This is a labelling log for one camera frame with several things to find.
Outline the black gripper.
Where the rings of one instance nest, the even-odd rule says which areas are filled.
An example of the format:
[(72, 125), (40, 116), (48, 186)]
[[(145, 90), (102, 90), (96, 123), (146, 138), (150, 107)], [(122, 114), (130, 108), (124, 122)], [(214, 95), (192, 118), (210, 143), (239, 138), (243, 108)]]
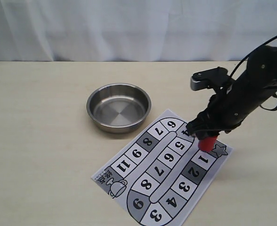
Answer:
[(211, 96), (208, 106), (187, 124), (187, 131), (199, 140), (217, 139), (221, 131), (231, 132), (270, 97), (277, 97), (277, 86), (261, 86), (246, 77)]

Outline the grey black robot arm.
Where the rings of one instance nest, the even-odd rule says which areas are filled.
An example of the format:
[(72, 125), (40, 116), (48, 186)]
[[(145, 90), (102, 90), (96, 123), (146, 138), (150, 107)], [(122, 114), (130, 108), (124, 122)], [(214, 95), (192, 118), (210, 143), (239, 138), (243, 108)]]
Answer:
[(254, 50), (246, 69), (235, 80), (223, 67), (194, 73), (191, 89), (213, 89), (215, 94), (207, 107), (187, 124), (187, 133), (199, 140), (217, 136), (221, 131), (229, 133), (277, 93), (277, 47), (264, 45)]

